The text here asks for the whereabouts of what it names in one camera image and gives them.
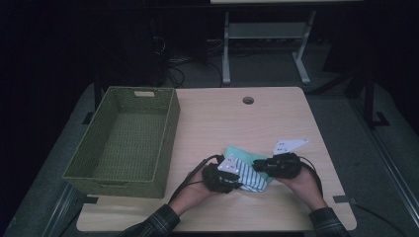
wooden table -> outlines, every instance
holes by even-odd
[[[120,231],[143,221],[167,203],[188,172],[228,145],[271,157],[278,139],[307,138],[295,153],[308,158],[323,183],[324,198],[347,229],[356,219],[344,196],[307,100],[299,88],[178,89],[179,124],[163,199],[99,197],[85,203],[81,231]],[[254,104],[245,105],[244,97]],[[175,231],[301,231],[312,229],[308,208],[283,184],[273,181],[263,193],[233,191],[186,212]]]

light blue cloth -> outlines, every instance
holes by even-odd
[[[236,167],[240,176],[238,182],[243,184],[240,189],[250,192],[262,192],[273,180],[265,172],[256,172],[252,167],[254,160],[265,160],[267,157],[252,154],[234,146],[228,146],[224,157],[230,155],[236,159]]]

sleeve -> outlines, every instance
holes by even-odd
[[[164,204],[144,222],[133,225],[121,232],[118,237],[147,237],[167,236],[179,224],[180,219],[176,212]]]
[[[309,214],[317,237],[349,237],[348,231],[331,207],[316,209]]]

white stand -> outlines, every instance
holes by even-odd
[[[312,11],[307,22],[303,23],[230,23],[229,14],[225,13],[224,23],[224,55],[222,56],[222,82],[229,85],[230,63],[228,60],[229,39],[301,39],[298,51],[293,52],[293,61],[303,84],[309,84],[310,79],[302,63],[302,55],[307,45],[315,11]]]

green wicker basket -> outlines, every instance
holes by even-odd
[[[110,87],[63,179],[88,195],[164,198],[179,113],[175,89]]]

